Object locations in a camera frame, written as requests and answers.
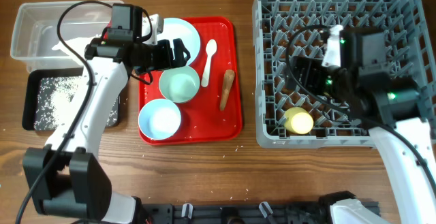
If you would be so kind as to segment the yellow cup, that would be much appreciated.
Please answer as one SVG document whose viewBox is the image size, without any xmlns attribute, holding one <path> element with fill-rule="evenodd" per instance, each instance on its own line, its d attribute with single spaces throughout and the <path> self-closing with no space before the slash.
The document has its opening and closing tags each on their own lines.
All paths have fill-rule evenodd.
<svg viewBox="0 0 436 224">
<path fill-rule="evenodd" d="M 312 116 L 303 108 L 293 107 L 285 111 L 286 118 L 283 126 L 296 134 L 307 134 L 313 128 Z"/>
</svg>

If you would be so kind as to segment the green bowl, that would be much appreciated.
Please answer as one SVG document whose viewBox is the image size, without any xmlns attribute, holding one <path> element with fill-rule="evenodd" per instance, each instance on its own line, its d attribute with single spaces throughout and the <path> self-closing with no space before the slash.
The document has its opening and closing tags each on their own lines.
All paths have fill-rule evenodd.
<svg viewBox="0 0 436 224">
<path fill-rule="evenodd" d="M 200 89 L 200 78 L 190 66 L 165 70 L 159 78 L 159 91 L 174 103 L 192 100 Z"/>
</svg>

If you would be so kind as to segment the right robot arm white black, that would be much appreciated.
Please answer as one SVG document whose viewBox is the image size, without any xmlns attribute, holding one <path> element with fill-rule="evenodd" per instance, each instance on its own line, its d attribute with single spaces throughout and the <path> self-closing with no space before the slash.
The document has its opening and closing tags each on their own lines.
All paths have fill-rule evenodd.
<svg viewBox="0 0 436 224">
<path fill-rule="evenodd" d="M 361 122 L 384 162 L 401 221 L 434 223 L 435 156 L 424 92 L 412 77 L 390 75 L 381 29 L 313 30 L 322 37 L 325 55 L 287 55 L 287 85 L 327 107 L 345 102 L 344 115 Z"/>
</svg>

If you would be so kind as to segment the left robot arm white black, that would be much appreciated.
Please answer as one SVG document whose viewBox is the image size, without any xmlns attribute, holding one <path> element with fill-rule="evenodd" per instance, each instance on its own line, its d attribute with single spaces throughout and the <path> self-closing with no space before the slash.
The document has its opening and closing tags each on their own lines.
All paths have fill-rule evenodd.
<svg viewBox="0 0 436 224">
<path fill-rule="evenodd" d="M 84 52 L 82 84 L 66 117 L 43 148 L 27 149 L 22 160 L 32 203 L 39 214 L 83 223 L 152 223 L 139 197 L 112 189 L 98 161 L 109 113 L 130 78 L 184 66 L 189 51 L 180 39 L 158 39 L 164 21 L 138 6 L 114 3 L 110 24 Z"/>
</svg>

